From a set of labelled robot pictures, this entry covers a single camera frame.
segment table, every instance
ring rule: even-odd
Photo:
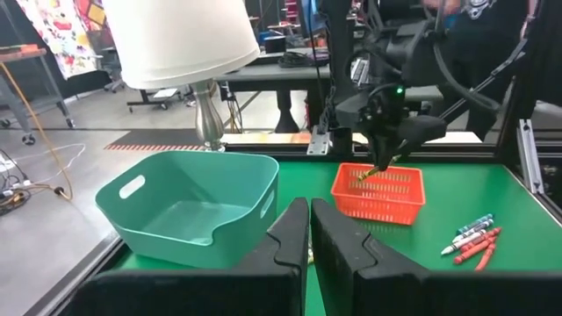
[[[333,204],[330,188],[338,163],[280,162],[277,214],[296,197],[323,198]],[[551,215],[503,166],[493,164],[410,164],[423,170],[427,204],[413,226],[359,221],[373,235],[403,255],[430,269],[472,270],[478,258],[461,266],[452,257],[441,257],[456,229],[482,214],[495,213],[503,227],[498,249],[488,265],[501,270],[562,269],[562,252],[552,245],[562,242],[562,229]],[[169,262],[126,251],[114,269],[185,269]],[[308,268],[306,315],[323,316],[315,267]]]
[[[296,48],[290,51],[307,54],[312,48]],[[322,95],[329,91],[330,69],[320,67]],[[298,133],[300,128],[291,115],[291,90],[307,90],[308,117],[312,126],[320,122],[324,101],[320,97],[320,87],[316,68],[280,68],[277,64],[247,66],[238,71],[215,78],[227,82],[232,92],[276,91],[277,107],[280,112],[275,133]]]
[[[47,54],[47,50],[45,48],[28,49],[18,53],[0,54],[0,62],[6,64],[13,61],[23,61],[32,58],[39,58],[43,69],[45,69],[45,74],[47,75],[46,81],[49,82],[47,90],[49,91],[51,96],[35,99],[30,102],[30,105],[33,107],[38,107],[46,104],[56,104],[59,110],[61,110],[62,115],[66,120],[67,126],[69,128],[73,128],[74,122],[70,117],[67,106],[64,104],[64,98],[62,98],[61,92],[59,91],[59,88],[57,87],[56,83],[54,82],[53,76],[51,75],[51,71],[49,70],[48,65],[45,63],[45,59],[43,57],[45,54]],[[11,92],[10,85],[4,80],[4,75],[0,75],[0,97],[2,97],[6,101],[17,122],[24,130],[25,135],[22,141],[26,145],[33,145],[35,143],[35,138],[32,135],[32,130],[29,126],[29,122],[27,121],[27,115],[25,114],[27,109],[23,105],[22,100],[19,100],[19,96],[14,96],[14,94]],[[5,119],[2,123],[4,127],[10,127],[11,125],[11,122],[8,119]]]

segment blue crayon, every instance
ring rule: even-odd
[[[484,223],[485,221],[489,220],[489,219],[493,219],[494,215],[493,214],[487,214],[486,216],[483,216],[479,219],[476,219],[475,221],[473,221],[471,224],[464,226],[462,228],[459,228],[457,230],[457,235],[461,234],[461,233],[466,233],[469,230],[473,229],[475,226],[477,226],[478,224]]]

